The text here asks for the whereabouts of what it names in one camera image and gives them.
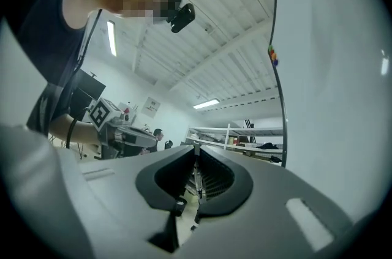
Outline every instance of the black cable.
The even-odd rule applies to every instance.
[[[83,53],[82,53],[82,55],[81,55],[80,62],[79,62],[79,64],[78,64],[77,68],[74,70],[74,72],[73,72],[73,74],[72,74],[72,76],[71,76],[71,79],[72,79],[72,78],[76,75],[76,73],[80,70],[80,68],[81,68],[81,66],[82,66],[82,64],[83,64],[83,61],[85,60],[85,56],[86,56],[86,51],[87,51],[88,45],[90,44],[90,40],[91,40],[92,34],[93,34],[93,32],[94,32],[94,30],[95,30],[95,28],[96,28],[96,26],[97,26],[98,19],[99,19],[101,13],[102,13],[102,9],[98,10],[97,17],[96,17],[96,19],[94,20],[94,24],[92,24],[92,28],[91,28],[90,33],[89,33],[89,36],[88,36],[88,38],[87,38],[85,48],[83,49]],[[83,111],[82,111],[83,114],[84,114],[87,110],[88,110],[88,108],[84,108]],[[73,119],[73,121],[72,121],[72,123],[71,123],[71,125],[70,125],[70,127],[69,127],[68,134],[67,134],[67,143],[66,143],[66,148],[67,148],[67,149],[69,149],[69,144],[70,144],[70,139],[71,139],[72,131],[73,131],[73,129],[74,129],[75,124],[76,124],[77,121],[78,121],[78,116],[76,116],[75,119]]]
[[[78,143],[78,150],[79,150],[79,156],[80,156],[80,160],[81,160],[81,152],[80,152],[80,146],[79,146],[79,143]]]
[[[71,141],[72,131],[74,130],[74,127],[75,127],[75,125],[76,125],[76,122],[78,121],[78,118],[80,118],[80,116],[84,115],[84,114],[86,113],[86,111],[88,111],[88,110],[89,110],[88,107],[84,108],[83,111],[80,112],[80,113],[73,119],[71,125],[69,126],[68,134],[67,134],[67,143],[66,143],[66,148],[67,148],[67,149],[69,149],[69,144],[70,144],[70,141]]]
[[[90,44],[90,40],[91,40],[92,34],[93,34],[93,32],[94,32],[94,30],[95,30],[95,28],[96,28],[96,26],[97,26],[98,19],[99,19],[101,13],[102,13],[102,9],[99,9],[99,10],[98,10],[97,17],[96,17],[96,19],[94,20],[94,24],[92,24],[92,28],[91,28],[90,34],[89,34],[89,36],[88,36],[88,38],[87,38],[85,48],[83,49],[83,53],[82,53],[82,55],[81,55],[79,65],[78,65],[77,68],[74,70],[74,72],[73,72],[71,78],[73,78],[73,77],[76,75],[76,73],[80,70],[80,68],[81,68],[81,66],[82,66],[82,64],[83,64],[83,61],[85,60],[85,56],[86,56],[86,51],[87,51],[88,45]]]

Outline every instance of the dark t-shirt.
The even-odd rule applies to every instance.
[[[69,112],[74,85],[71,77],[78,65],[85,28],[70,28],[62,15],[62,0],[36,0],[13,27],[17,39],[37,70],[45,88],[28,121],[28,127],[48,134],[52,120]]]
[[[157,143],[155,144],[155,146],[150,147],[150,148],[147,148],[147,150],[149,150],[150,152],[157,152],[157,151],[158,151],[157,146],[158,146],[158,141],[157,141]]]

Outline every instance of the white ceiling beam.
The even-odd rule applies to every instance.
[[[219,102],[219,104],[214,105],[211,108],[200,109],[200,111],[216,109],[216,108],[223,108],[223,107],[227,107],[229,105],[241,105],[241,104],[246,105],[249,102],[254,103],[256,101],[270,100],[271,98],[278,98],[278,97],[279,97],[279,91],[277,90],[277,88],[273,88],[273,89],[269,89],[266,91],[255,92],[254,94],[249,94],[246,96],[227,99],[227,100]]]
[[[243,119],[262,119],[282,116],[280,99],[267,100],[250,105],[240,105],[238,107],[228,107],[201,113],[205,121],[236,121]]]
[[[132,71],[133,71],[133,73],[136,73],[136,66],[139,65],[139,57],[140,57],[139,50],[136,49],[136,51],[134,53],[134,60],[132,61]]]
[[[263,35],[267,30],[271,29],[271,27],[272,27],[272,19],[268,19],[260,22],[259,24],[256,24],[255,26],[251,27],[247,31],[244,31],[242,34],[238,35],[237,37],[235,37],[234,39],[226,43],[223,47],[220,47],[218,50],[216,50],[211,56],[207,57],[203,62],[199,63],[197,67],[195,67],[193,70],[191,70],[187,75],[183,77],[181,82],[189,80],[194,75],[206,69],[212,63],[216,62],[223,56],[229,54],[231,51],[239,48],[240,46],[247,44],[250,40],[256,37]],[[178,83],[175,84],[171,88],[171,90],[176,89],[177,85]]]

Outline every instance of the ceiling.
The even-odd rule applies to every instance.
[[[279,97],[267,48],[274,0],[183,0],[196,19],[174,34],[170,26],[103,12],[92,47],[110,55],[107,20],[116,25],[118,60],[188,105],[217,98],[207,113]]]

